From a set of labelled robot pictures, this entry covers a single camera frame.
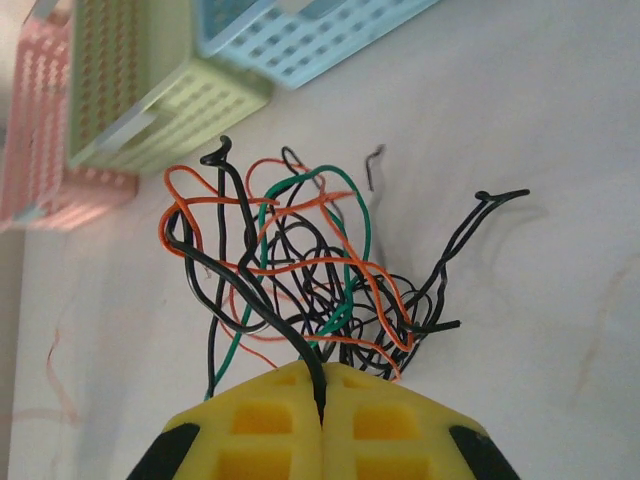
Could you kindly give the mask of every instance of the green wire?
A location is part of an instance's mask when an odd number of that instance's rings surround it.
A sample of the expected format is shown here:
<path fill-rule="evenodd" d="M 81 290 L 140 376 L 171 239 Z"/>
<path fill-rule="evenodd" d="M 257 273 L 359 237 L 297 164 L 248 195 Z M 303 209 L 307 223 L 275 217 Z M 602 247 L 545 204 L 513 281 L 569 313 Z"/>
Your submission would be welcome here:
<path fill-rule="evenodd" d="M 356 199 L 358 201 L 358 205 L 362 210 L 362 215 L 364 217 L 364 230 L 365 230 L 365 244 L 364 244 L 364 252 L 362 254 L 362 259 L 364 261 L 369 260 L 369 253 L 371 250 L 371 218 L 369 216 L 369 210 L 367 209 L 367 204 L 365 203 L 362 195 L 360 195 L 360 191 L 356 184 L 351 180 L 351 177 L 347 175 L 347 173 L 333 165 L 322 165 L 318 168 L 311 170 L 310 172 L 303 173 L 300 175 L 293 175 L 291 177 L 285 178 L 284 180 L 273 185 L 265 194 L 265 198 L 274 198 L 275 194 L 284 188 L 290 187 L 297 183 L 306 182 L 317 175 L 323 172 L 333 172 L 338 174 L 342 179 L 347 183 L 349 188 L 353 190 L 356 194 Z M 259 230 L 264 227 L 265 217 L 267 213 L 267 205 L 263 203 L 260 205 L 260 211 L 258 213 L 258 226 Z M 340 229 L 343 235 L 346 237 L 346 231 L 342 222 L 332 213 L 329 212 L 331 216 L 331 220 L 336 224 L 336 226 Z M 268 255 L 268 242 L 266 237 L 263 238 L 260 242 L 261 252 L 260 252 L 260 268 L 265 268 L 267 266 L 267 255 Z M 343 250 L 343 256 L 348 257 L 346 251 Z M 327 324 L 318 332 L 318 335 L 326 335 L 328 333 L 332 333 L 340 328 L 351 318 L 351 313 L 353 312 L 353 281 L 350 275 L 349 265 L 344 265 L 344 276 L 345 276 L 345 303 L 338 307 L 333 315 L 329 318 Z M 258 281 L 262 282 L 263 276 L 258 276 Z M 249 317 L 251 316 L 251 307 L 248 305 L 245 307 L 244 314 L 242 316 L 242 325 L 246 325 L 249 321 Z M 220 365 L 220 369 L 216 374 L 215 382 L 218 384 L 224 374 L 227 372 L 229 365 L 231 365 L 231 361 L 233 360 L 234 355 L 238 349 L 238 344 L 240 343 L 240 338 L 242 337 L 241 333 L 236 333 L 231 341 L 231 345 L 229 346 L 229 350 L 227 351 L 227 355 Z"/>

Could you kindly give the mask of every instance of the pastel plastic basket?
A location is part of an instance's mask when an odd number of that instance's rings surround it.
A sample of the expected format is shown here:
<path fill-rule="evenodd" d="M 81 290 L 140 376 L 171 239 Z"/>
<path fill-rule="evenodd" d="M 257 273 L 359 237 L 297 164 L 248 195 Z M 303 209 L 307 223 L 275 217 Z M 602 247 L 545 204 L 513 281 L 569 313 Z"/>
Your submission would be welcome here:
<path fill-rule="evenodd" d="M 269 101 L 273 85 L 198 57 L 190 0 L 77 0 L 70 165 L 141 174 Z"/>
<path fill-rule="evenodd" d="M 193 0 L 198 48 L 300 87 L 438 0 Z"/>
<path fill-rule="evenodd" d="M 136 194 L 137 178 L 65 164 L 69 28 L 31 19 L 16 56 L 0 229 L 68 230 Z"/>

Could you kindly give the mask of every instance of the tangled wires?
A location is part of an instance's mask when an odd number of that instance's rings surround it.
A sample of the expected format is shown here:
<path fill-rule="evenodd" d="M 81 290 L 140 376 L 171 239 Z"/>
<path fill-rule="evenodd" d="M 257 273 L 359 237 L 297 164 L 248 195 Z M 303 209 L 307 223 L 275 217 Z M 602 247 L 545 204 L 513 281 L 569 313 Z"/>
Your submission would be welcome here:
<path fill-rule="evenodd" d="M 454 232 L 429 278 L 418 287 L 369 260 L 372 241 L 369 212 L 344 171 L 332 165 L 310 170 L 285 147 L 281 159 L 267 158 L 254 163 L 243 183 L 237 170 L 227 162 L 231 141 L 227 137 L 221 140 L 219 150 L 201 159 L 202 165 L 217 170 L 217 188 L 189 167 L 175 166 L 165 172 L 165 182 L 175 203 L 162 216 L 158 230 L 164 246 L 184 258 L 194 295 L 213 315 L 207 352 L 207 397 L 213 395 L 238 348 L 275 367 L 260 352 L 244 345 L 242 335 L 261 342 L 290 342 L 309 367 L 320 411 L 326 386 L 322 362 L 331 358 L 385 379 L 398 378 L 428 335 L 460 326 L 459 321 L 440 322 L 448 282 L 447 263 L 493 210 L 529 194 L 528 190 L 501 195 L 476 193 L 478 205 Z M 263 165 L 284 166 L 289 176 L 268 189 L 263 197 L 255 197 L 251 177 Z M 171 183 L 175 171 L 192 175 L 210 195 L 180 196 Z M 340 177 L 348 189 L 327 191 L 328 174 Z M 227 194 L 228 178 L 236 198 Z M 308 182 L 315 185 L 317 195 L 302 200 L 301 192 Z M 361 253 L 351 244 L 345 217 L 336 204 L 347 197 L 355 197 L 364 219 Z M 196 204 L 217 205 L 219 251 L 215 258 L 205 253 L 202 232 L 190 209 Z M 239 206 L 244 221 L 244 253 L 237 263 L 227 258 L 227 205 Z M 311 221 L 306 215 L 311 212 L 319 212 L 323 222 Z M 176 233 L 178 225 L 181 239 Z M 331 235 L 326 235 L 323 229 L 330 230 Z M 200 286 L 196 262 L 219 276 L 214 300 Z M 237 295 L 245 302 L 242 312 L 237 308 Z M 250 321 L 253 313 L 258 320 Z M 268 327 L 277 334 L 269 335 L 265 331 Z M 232 337 L 232 342 L 216 371 L 214 348 L 219 328 Z"/>

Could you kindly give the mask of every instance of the pink basket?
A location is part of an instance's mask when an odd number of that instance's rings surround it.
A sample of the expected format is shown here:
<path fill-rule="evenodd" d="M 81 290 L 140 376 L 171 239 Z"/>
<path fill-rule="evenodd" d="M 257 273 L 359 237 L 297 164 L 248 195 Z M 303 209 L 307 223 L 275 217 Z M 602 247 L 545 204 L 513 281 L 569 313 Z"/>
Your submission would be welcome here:
<path fill-rule="evenodd" d="M 0 229 L 69 230 L 130 199 L 137 177 L 66 167 L 69 22 L 31 19 L 18 43 Z"/>

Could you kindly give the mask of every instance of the white table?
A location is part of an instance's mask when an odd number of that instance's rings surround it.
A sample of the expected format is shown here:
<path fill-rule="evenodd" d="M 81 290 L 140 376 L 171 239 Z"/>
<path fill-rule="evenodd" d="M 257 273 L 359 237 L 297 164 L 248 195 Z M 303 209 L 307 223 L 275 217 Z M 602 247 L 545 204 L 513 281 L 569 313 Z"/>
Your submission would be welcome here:
<path fill-rule="evenodd" d="M 403 380 L 483 423 L 525 479 L 640 472 L 638 25 L 634 1 L 445 0 L 228 132 L 241 171 L 289 144 L 363 189 L 385 143 L 377 228 L 416 281 L 476 190 L 531 188 L 452 262 L 445 319 L 463 326 L 430 337 Z M 209 314 L 156 238 L 168 205 L 158 176 L 72 234 L 29 233 L 15 411 L 57 407 L 44 364 L 59 326 L 54 364 L 82 423 L 16 423 L 10 479 L 125 478 L 201 401 Z M 264 371 L 240 353 L 221 388 Z"/>

